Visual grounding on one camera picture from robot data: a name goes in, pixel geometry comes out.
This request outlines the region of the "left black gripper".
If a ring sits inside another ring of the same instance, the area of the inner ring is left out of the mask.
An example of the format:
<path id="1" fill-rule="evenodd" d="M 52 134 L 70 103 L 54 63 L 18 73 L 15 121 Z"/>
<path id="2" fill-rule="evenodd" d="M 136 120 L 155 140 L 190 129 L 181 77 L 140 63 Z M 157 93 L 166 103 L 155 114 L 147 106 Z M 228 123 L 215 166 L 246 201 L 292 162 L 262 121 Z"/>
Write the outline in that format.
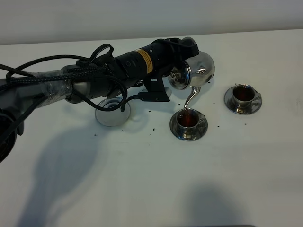
<path id="1" fill-rule="evenodd" d="M 143 77 L 149 92 L 164 91 L 162 76 L 170 74 L 174 61 L 182 62 L 198 55 L 198 46 L 191 37 L 157 39 L 141 49 L 148 53 L 152 62 L 152 69 Z"/>

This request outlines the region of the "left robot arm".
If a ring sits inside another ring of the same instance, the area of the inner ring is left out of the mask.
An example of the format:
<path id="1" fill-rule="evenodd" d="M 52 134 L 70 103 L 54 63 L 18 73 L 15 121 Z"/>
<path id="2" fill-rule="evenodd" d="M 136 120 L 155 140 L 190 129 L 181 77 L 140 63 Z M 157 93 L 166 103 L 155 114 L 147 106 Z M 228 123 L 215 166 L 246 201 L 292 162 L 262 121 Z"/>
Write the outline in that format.
<path id="1" fill-rule="evenodd" d="M 66 100 L 85 102 L 103 112 L 124 110 L 130 100 L 167 102 L 163 78 L 199 49 L 186 37 L 158 39 L 114 57 L 103 44 L 90 57 L 54 55 L 6 71 L 0 81 L 0 158 L 13 149 L 24 132 L 25 119 L 37 108 Z"/>

